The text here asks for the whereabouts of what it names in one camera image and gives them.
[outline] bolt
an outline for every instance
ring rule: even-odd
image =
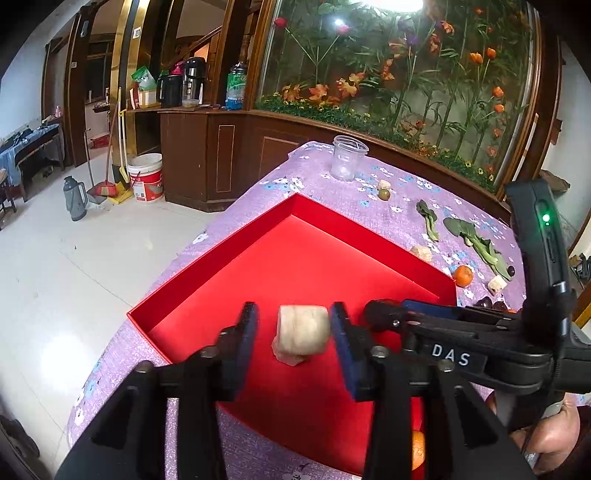
[[[135,371],[140,374],[146,374],[154,368],[154,364],[150,360],[142,360],[135,366]]]
[[[375,345],[371,349],[371,356],[375,358],[386,358],[389,354],[389,350],[382,345]]]
[[[437,362],[437,367],[442,372],[451,372],[454,369],[455,364],[451,360],[442,359]]]
[[[220,350],[215,345],[204,346],[199,355],[203,358],[213,358],[219,354]]]

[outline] plastic cup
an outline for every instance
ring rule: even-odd
[[[337,180],[352,181],[355,178],[359,160],[369,151],[368,146],[346,135],[337,135],[333,145],[335,150],[330,174]]]

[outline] orange fruit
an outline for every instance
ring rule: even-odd
[[[452,275],[458,287],[467,287],[472,283],[472,270],[465,265],[460,265]]]
[[[419,430],[413,430],[413,470],[419,468],[425,461],[425,435]]]

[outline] red and white bucket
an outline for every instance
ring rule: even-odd
[[[140,202],[152,202],[162,196],[162,155],[147,153],[128,161],[127,171]]]

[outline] red box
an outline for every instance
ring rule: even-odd
[[[455,305],[456,288],[410,252],[295,194],[196,259],[128,316],[164,357],[180,362],[214,343],[245,301],[256,302],[261,317],[245,388],[224,409],[291,450],[360,475],[372,404],[350,398],[333,342],[297,367],[278,362],[271,342],[282,304],[344,301],[359,323],[364,305],[382,298]],[[394,333],[379,341],[400,347]],[[413,399],[413,428],[421,419]]]

